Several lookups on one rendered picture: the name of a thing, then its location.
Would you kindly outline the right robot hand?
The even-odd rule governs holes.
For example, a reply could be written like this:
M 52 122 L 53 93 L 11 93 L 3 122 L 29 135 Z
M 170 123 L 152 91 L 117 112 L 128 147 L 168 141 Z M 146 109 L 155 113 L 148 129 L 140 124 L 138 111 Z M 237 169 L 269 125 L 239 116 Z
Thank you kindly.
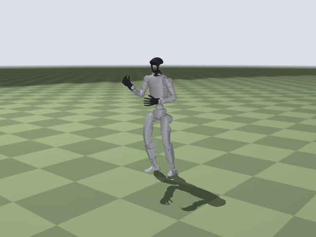
M 125 80 L 125 81 L 124 81 L 124 80 Z M 127 79 L 127 76 L 125 76 L 125 77 L 123 78 L 122 83 L 123 83 L 125 86 L 128 86 L 128 88 L 129 88 L 130 90 L 132 90 L 131 87 L 133 86 L 133 84 L 132 84 L 131 81 L 130 81 L 130 76 L 128 76 L 128 79 Z

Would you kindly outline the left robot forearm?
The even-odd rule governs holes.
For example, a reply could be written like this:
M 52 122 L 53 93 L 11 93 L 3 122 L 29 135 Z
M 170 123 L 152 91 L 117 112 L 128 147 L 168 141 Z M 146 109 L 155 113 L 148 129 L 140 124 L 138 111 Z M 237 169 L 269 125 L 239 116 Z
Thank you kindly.
M 165 104 L 165 103 L 170 103 L 172 101 L 176 100 L 176 95 L 171 95 L 171 96 L 167 96 L 165 98 L 160 98 L 158 100 L 158 104 Z

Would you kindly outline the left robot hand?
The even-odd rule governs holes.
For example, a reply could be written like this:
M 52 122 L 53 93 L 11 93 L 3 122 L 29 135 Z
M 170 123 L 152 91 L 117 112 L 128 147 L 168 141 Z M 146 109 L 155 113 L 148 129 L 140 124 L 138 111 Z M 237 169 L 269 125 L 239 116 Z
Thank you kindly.
M 158 100 L 159 98 L 154 98 L 153 96 L 151 95 L 148 95 L 149 97 L 151 98 L 144 98 L 144 99 L 148 99 L 148 100 L 144 100 L 145 102 L 150 102 L 150 103 L 145 103 L 144 104 L 149 104 L 149 105 L 144 105 L 144 106 L 152 106 L 154 104 L 158 104 Z

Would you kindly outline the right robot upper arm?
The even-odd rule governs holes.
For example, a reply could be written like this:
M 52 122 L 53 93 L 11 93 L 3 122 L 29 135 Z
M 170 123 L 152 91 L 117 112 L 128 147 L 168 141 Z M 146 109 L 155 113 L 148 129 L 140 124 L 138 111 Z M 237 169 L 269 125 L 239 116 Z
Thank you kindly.
M 148 82 L 148 78 L 149 76 L 145 76 L 144 77 L 144 81 L 143 81 L 143 84 L 142 84 L 142 87 L 141 87 L 141 90 L 140 90 L 140 95 L 139 97 L 144 97 L 145 96 L 145 92 L 149 86 L 149 82 Z

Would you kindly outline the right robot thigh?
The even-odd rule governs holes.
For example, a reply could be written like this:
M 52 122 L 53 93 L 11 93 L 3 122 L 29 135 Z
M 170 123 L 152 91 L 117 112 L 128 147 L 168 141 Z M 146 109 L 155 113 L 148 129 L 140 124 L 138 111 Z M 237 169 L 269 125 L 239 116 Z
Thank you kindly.
M 143 137 L 144 137 L 144 142 L 145 145 L 149 148 L 152 149 L 155 146 L 155 142 L 151 140 L 151 135 L 153 131 L 153 124 L 152 122 L 155 122 L 157 119 L 154 119 L 153 113 L 147 114 L 145 121 L 144 121 L 144 126 L 143 126 Z

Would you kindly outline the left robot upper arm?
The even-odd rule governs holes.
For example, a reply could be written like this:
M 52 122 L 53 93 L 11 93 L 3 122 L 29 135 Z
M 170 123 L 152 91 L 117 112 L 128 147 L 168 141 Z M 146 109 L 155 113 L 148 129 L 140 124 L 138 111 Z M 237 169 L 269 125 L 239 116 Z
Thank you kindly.
M 168 77 L 163 77 L 163 84 L 166 85 L 168 92 L 170 93 L 170 95 L 176 95 L 175 94 L 175 90 L 172 84 L 172 79 L 168 78 Z

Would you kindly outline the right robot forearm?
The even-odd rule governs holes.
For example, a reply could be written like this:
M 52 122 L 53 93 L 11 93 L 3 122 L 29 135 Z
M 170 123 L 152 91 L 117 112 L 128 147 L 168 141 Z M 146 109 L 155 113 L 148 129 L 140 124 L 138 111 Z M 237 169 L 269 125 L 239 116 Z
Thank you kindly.
M 136 96 L 140 95 L 140 90 L 135 88 L 135 86 L 132 86 L 131 89 L 131 92 L 133 92 Z

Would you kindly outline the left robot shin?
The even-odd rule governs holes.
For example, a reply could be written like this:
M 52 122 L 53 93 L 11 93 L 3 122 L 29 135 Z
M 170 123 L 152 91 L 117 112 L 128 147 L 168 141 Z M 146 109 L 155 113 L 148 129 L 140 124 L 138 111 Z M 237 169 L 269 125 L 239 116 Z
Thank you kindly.
M 169 163 L 169 166 L 171 170 L 175 170 L 175 164 L 174 164 L 174 150 L 173 150 L 173 145 L 170 144 L 169 149 L 165 149 L 165 156 L 167 159 L 167 162 Z

